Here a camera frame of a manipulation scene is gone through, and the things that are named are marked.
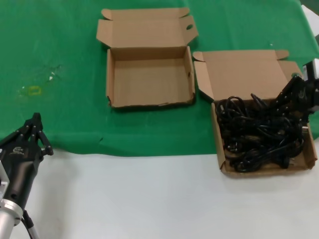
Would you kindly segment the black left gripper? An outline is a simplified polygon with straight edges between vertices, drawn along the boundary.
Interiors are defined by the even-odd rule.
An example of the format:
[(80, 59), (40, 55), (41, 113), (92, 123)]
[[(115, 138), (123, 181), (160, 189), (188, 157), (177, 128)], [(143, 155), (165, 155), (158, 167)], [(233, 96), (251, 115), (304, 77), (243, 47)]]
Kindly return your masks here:
[[(43, 150), (38, 146), (39, 140)], [(4, 198), (18, 205), (25, 205), (43, 156), (54, 154), (51, 143), (43, 132), (40, 113), (34, 113), (23, 126), (3, 138), (0, 148), (0, 160), (9, 179)]]

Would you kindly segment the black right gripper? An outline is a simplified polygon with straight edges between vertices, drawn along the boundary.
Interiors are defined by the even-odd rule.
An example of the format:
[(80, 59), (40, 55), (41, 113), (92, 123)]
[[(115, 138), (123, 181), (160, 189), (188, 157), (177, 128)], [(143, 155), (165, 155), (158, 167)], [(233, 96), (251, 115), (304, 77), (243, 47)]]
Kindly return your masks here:
[(275, 108), (288, 107), (298, 110), (299, 125), (302, 130), (308, 129), (309, 115), (319, 110), (319, 81), (304, 81), (299, 75), (293, 75), (275, 99)]

